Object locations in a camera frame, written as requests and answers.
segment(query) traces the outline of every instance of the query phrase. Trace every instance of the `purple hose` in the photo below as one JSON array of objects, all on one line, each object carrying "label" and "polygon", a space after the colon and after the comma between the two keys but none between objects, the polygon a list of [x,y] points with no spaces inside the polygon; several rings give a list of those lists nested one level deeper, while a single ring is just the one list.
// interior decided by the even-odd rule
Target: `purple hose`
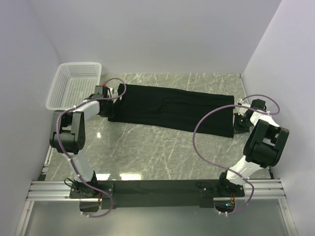
[{"label": "purple hose", "polygon": [[58,143],[59,143],[59,146],[60,146],[60,149],[63,151],[63,153],[70,159],[70,164],[72,165],[73,169],[74,169],[74,172],[75,174],[79,177],[79,179],[81,180],[82,183],[84,183],[87,187],[91,188],[91,189],[94,189],[95,191],[98,191],[102,194],[105,194],[107,197],[109,197],[110,201],[111,201],[111,206],[109,208],[108,211],[106,211],[105,213],[101,214],[101,215],[88,215],[86,213],[82,213],[83,215],[86,215],[87,217],[91,217],[91,218],[98,218],[98,217],[102,217],[102,216],[105,216],[107,215],[113,208],[114,208],[114,200],[112,198],[112,196],[108,193],[106,193],[105,191],[101,190],[101,189],[98,189],[98,188],[95,188],[91,185],[89,185],[88,183],[86,183],[86,181],[80,176],[80,173],[78,172],[78,169],[76,168],[75,164],[73,163],[72,161],[72,157],[70,156],[70,154],[64,149],[63,147],[63,144],[61,142],[61,138],[60,138],[60,124],[61,124],[61,118],[64,114],[68,113],[68,112],[72,112],[82,106],[84,106],[85,104],[87,103],[90,103],[90,102],[93,102],[93,101],[101,101],[101,100],[113,100],[113,99],[117,99],[117,98],[120,98],[122,97],[125,93],[126,93],[126,84],[124,83],[124,81],[120,78],[112,78],[112,79],[109,79],[108,81],[106,81],[105,83],[108,83],[109,81],[111,80],[120,80],[123,84],[124,84],[124,87],[125,87],[125,90],[123,91],[123,93],[117,97],[109,97],[109,98],[97,98],[97,99],[91,99],[91,100],[87,100],[83,103],[81,103],[80,105],[76,106],[76,107],[73,107],[73,108],[70,108],[68,110],[65,110],[63,111],[57,118],[57,139],[58,139]]},{"label": "purple hose", "polygon": [[[273,114],[274,114],[274,115],[279,114],[279,112],[280,112],[280,107],[279,107],[278,103],[277,103],[275,100],[273,100],[272,98],[268,97],[268,96],[261,95],[261,94],[255,94],[255,95],[247,96],[247,97],[243,98],[242,100],[244,100],[244,99],[246,99],[246,98],[248,98],[248,97],[253,97],[253,96],[263,96],[263,97],[266,97],[266,98],[270,99],[271,101],[273,101],[273,102],[276,104],[276,106],[278,107],[278,111],[277,111],[276,113],[273,113]],[[197,124],[197,126],[196,126],[196,128],[195,128],[195,130],[194,130],[194,132],[193,132],[193,134],[192,134],[192,145],[193,145],[193,148],[195,149],[195,152],[197,153],[197,155],[198,155],[202,160],[204,160],[205,162],[207,162],[207,163],[209,163],[209,164],[211,164],[211,165],[214,165],[214,166],[220,167],[220,168],[222,168],[222,169],[225,169],[225,170],[228,170],[228,171],[233,172],[234,174],[236,174],[236,175],[238,175],[239,177],[241,177],[246,183],[248,183],[248,184],[252,187],[252,192],[251,192],[251,195],[250,195],[250,197],[248,198],[248,200],[247,200],[239,209],[237,209],[237,210],[235,210],[235,211],[233,211],[233,212],[228,213],[228,215],[231,215],[231,214],[234,214],[234,213],[239,212],[240,210],[242,210],[242,209],[250,202],[250,200],[252,199],[252,196],[253,196],[253,194],[254,194],[254,189],[255,189],[255,188],[254,188],[254,185],[253,185],[251,182],[249,182],[246,178],[244,178],[240,173],[238,173],[238,172],[236,172],[236,171],[230,169],[229,167],[226,167],[226,166],[223,166],[223,165],[220,165],[220,164],[216,164],[216,163],[214,163],[214,162],[212,162],[212,161],[209,161],[209,160],[207,160],[205,157],[203,157],[203,156],[200,154],[200,152],[197,150],[196,143],[195,143],[195,136],[196,136],[196,132],[197,132],[199,126],[201,125],[201,123],[202,123],[208,116],[212,115],[214,112],[220,111],[220,110],[225,109],[225,108],[230,108],[230,107],[243,107],[243,108],[246,108],[246,109],[248,109],[248,110],[251,110],[251,111],[254,111],[254,112],[257,112],[257,113],[260,113],[260,114],[269,115],[267,112],[259,111],[259,110],[256,110],[256,109],[254,109],[254,108],[251,108],[251,107],[246,107],[246,106],[241,106],[241,105],[236,105],[236,104],[226,105],[226,106],[222,106],[222,107],[216,108],[216,109],[214,109],[213,111],[207,113],[207,114],[198,122],[198,124]]]}]

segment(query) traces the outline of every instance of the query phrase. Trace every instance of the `purple cable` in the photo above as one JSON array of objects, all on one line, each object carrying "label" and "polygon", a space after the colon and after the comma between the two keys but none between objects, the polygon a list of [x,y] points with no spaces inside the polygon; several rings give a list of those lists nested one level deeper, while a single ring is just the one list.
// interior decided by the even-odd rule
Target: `purple cable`
[{"label": "purple cable", "polygon": [[99,188],[95,188],[95,187],[89,185],[89,184],[86,183],[86,181],[81,177],[80,173],[78,172],[78,169],[76,168],[76,166],[75,166],[75,164],[74,164],[74,162],[73,162],[73,160],[72,160],[72,157],[71,157],[70,154],[64,149],[64,146],[63,146],[63,144],[62,144],[62,142],[61,142],[61,138],[60,138],[60,129],[59,129],[59,128],[60,128],[62,116],[63,116],[64,114],[68,113],[68,112],[72,112],[72,111],[74,111],[74,110],[76,110],[76,109],[78,109],[78,108],[84,106],[85,104],[88,104],[88,103],[93,102],[93,101],[113,100],[113,99],[117,99],[117,98],[122,97],[122,96],[126,93],[126,89],[127,89],[125,82],[124,82],[122,79],[120,79],[120,78],[112,78],[112,79],[109,79],[108,81],[106,81],[105,83],[108,83],[108,82],[111,81],[111,80],[120,80],[120,81],[124,84],[125,90],[123,91],[122,94],[120,94],[120,95],[117,96],[117,97],[97,98],[97,99],[87,100],[87,101],[85,101],[85,102],[79,104],[79,105],[76,106],[76,107],[73,107],[73,108],[70,108],[70,109],[68,109],[68,110],[63,111],[63,112],[58,116],[58,118],[57,118],[57,124],[56,124],[56,126],[57,126],[57,129],[56,129],[56,130],[57,130],[57,139],[58,139],[58,143],[59,143],[60,149],[61,149],[61,150],[63,151],[63,153],[70,159],[70,163],[71,163],[71,165],[72,165],[72,167],[73,167],[73,169],[74,169],[75,174],[79,177],[79,179],[81,180],[81,182],[84,183],[87,187],[89,187],[89,188],[91,188],[91,189],[94,189],[95,191],[98,191],[98,192],[100,192],[100,193],[102,193],[102,194],[105,194],[107,197],[109,197],[109,199],[110,199],[110,201],[111,201],[111,206],[110,206],[109,210],[106,211],[105,213],[101,214],[101,215],[89,215],[89,214],[86,214],[86,213],[84,213],[84,212],[82,213],[83,215],[85,215],[85,216],[87,216],[87,217],[91,217],[91,218],[98,218],[98,217],[102,217],[102,216],[107,215],[107,214],[114,208],[114,200],[113,200],[113,198],[112,198],[112,196],[111,196],[110,194],[106,193],[105,191],[103,191],[103,190],[101,190],[101,189],[99,189]]},{"label": "purple cable", "polygon": [[270,99],[271,101],[273,101],[273,102],[276,104],[276,106],[278,107],[278,111],[277,111],[276,113],[270,113],[270,114],[269,114],[269,113],[267,113],[267,112],[259,111],[259,110],[256,110],[256,109],[254,109],[254,108],[251,108],[251,107],[246,107],[246,106],[237,105],[237,104],[222,106],[222,107],[216,108],[216,109],[214,109],[213,111],[207,113],[207,114],[198,122],[198,124],[197,124],[197,126],[196,126],[196,128],[195,128],[195,130],[194,130],[194,132],[193,132],[193,134],[192,134],[192,145],[193,145],[193,148],[195,149],[195,152],[197,153],[197,155],[198,155],[202,160],[204,160],[205,162],[207,162],[207,163],[209,163],[209,164],[211,164],[211,165],[214,165],[214,166],[216,166],[216,167],[220,167],[220,168],[222,168],[222,169],[225,169],[225,170],[228,170],[228,171],[233,172],[234,174],[238,175],[240,178],[242,178],[242,180],[244,180],[246,183],[248,183],[248,184],[252,187],[252,192],[251,192],[250,197],[248,198],[248,200],[247,200],[239,209],[237,209],[237,210],[235,210],[235,211],[233,211],[233,212],[228,213],[228,215],[231,215],[231,214],[234,214],[234,213],[239,212],[240,210],[242,210],[242,209],[250,202],[250,200],[252,199],[252,196],[253,196],[253,194],[254,194],[254,189],[255,189],[255,188],[254,188],[254,185],[253,185],[251,182],[249,182],[246,178],[244,178],[240,173],[238,173],[238,172],[236,172],[236,171],[230,169],[229,167],[226,167],[226,166],[223,166],[223,165],[220,165],[220,164],[216,164],[216,163],[214,163],[214,162],[212,162],[212,161],[209,161],[209,160],[207,160],[205,157],[203,157],[203,156],[200,154],[200,152],[197,150],[196,143],[195,143],[195,136],[196,136],[196,132],[197,132],[199,126],[201,125],[201,123],[202,123],[208,116],[212,115],[213,113],[215,113],[215,112],[217,112],[217,111],[220,111],[220,110],[222,110],[222,109],[225,109],[225,108],[230,108],[230,107],[243,107],[243,108],[246,108],[246,109],[248,109],[248,110],[251,110],[251,111],[254,111],[254,112],[263,114],[263,115],[276,115],[276,114],[279,114],[279,112],[280,112],[280,107],[279,107],[278,103],[277,103],[275,100],[273,100],[272,98],[268,97],[268,96],[261,95],[261,94],[255,94],[255,95],[247,96],[247,97],[243,98],[242,100],[244,100],[244,99],[246,99],[246,98],[248,98],[248,97],[253,97],[253,96],[263,96],[263,97],[266,97],[266,98]]},{"label": "purple cable", "polygon": [[270,115],[277,115],[280,113],[280,106],[279,104],[274,100],[272,99],[271,97],[267,96],[267,95],[263,95],[263,94],[253,94],[253,95],[249,95],[249,96],[246,96],[244,97],[242,100],[244,101],[245,99],[249,98],[249,97],[256,97],[256,96],[259,96],[259,97],[265,97],[265,98],[268,98],[270,101],[272,101],[278,108],[277,112],[274,112],[274,113],[270,113]]}]

